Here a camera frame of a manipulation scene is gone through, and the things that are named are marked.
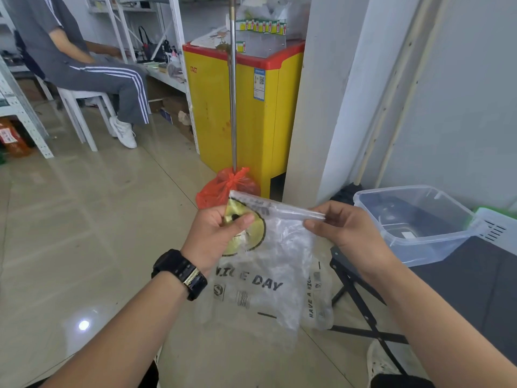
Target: white vent grille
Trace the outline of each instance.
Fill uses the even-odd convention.
[[[488,208],[479,208],[476,215],[488,224],[488,230],[480,238],[517,255],[517,219]]]

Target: white plastic chair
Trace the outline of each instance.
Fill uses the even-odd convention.
[[[90,133],[90,130],[88,129],[88,125],[86,124],[86,120],[84,119],[83,113],[81,112],[81,108],[77,103],[77,99],[93,98],[93,102],[99,107],[100,114],[102,115],[102,119],[106,124],[108,132],[111,136],[116,137],[116,134],[110,125],[110,120],[106,115],[106,110],[104,109],[104,105],[102,103],[103,100],[106,104],[107,111],[110,113],[110,116],[115,117],[115,110],[113,109],[110,98],[107,96],[105,92],[71,91],[59,87],[57,88],[57,90],[60,93],[63,106],[65,107],[68,116],[72,121],[72,125],[74,126],[74,129],[81,143],[88,142],[88,145],[90,146],[92,151],[97,151],[97,146],[95,145],[94,138]]]

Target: black wristwatch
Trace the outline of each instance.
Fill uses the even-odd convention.
[[[199,269],[176,249],[165,252],[156,260],[152,267],[151,278],[154,278],[161,271],[169,271],[187,287],[189,301],[195,300],[208,284]]]

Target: orange bag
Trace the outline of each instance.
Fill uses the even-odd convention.
[[[207,183],[195,197],[197,208],[210,208],[226,205],[230,190],[260,196],[260,187],[246,175],[249,168],[242,168],[233,173],[232,168],[226,168],[217,173],[216,178]]]

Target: black folding stand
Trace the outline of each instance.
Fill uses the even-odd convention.
[[[365,318],[366,323],[368,323],[368,325],[370,326],[370,330],[362,330],[359,328],[345,327],[342,325],[334,325],[330,329],[330,331],[336,331],[336,332],[342,332],[344,334],[378,339],[380,345],[382,346],[382,348],[384,349],[384,351],[386,352],[388,357],[391,359],[393,364],[397,367],[399,372],[403,375],[406,375],[407,374],[406,371],[404,370],[402,365],[398,362],[398,360],[395,358],[395,356],[389,349],[388,345],[386,345],[386,341],[408,344],[406,337],[404,335],[400,335],[400,334],[381,332],[377,329],[377,320],[375,319],[375,317],[373,317],[371,310],[368,308],[368,306],[365,303],[365,300],[362,299],[361,295],[355,288],[354,283],[357,283],[360,286],[362,286],[368,293],[372,294],[375,298],[377,298],[383,304],[386,304],[386,303],[381,298],[381,296],[373,289],[373,287],[371,287],[364,280],[362,280],[358,274],[356,274],[351,269],[348,269],[339,260],[334,258],[335,255],[341,254],[339,248],[333,247],[331,249],[331,252],[332,252],[333,258],[330,261],[330,267],[336,272],[336,274],[339,277],[339,280],[341,280],[341,282],[343,283],[343,287],[332,299],[332,306],[334,306],[334,304],[344,294],[349,293],[350,297],[356,304],[357,308],[362,313],[362,316]]]

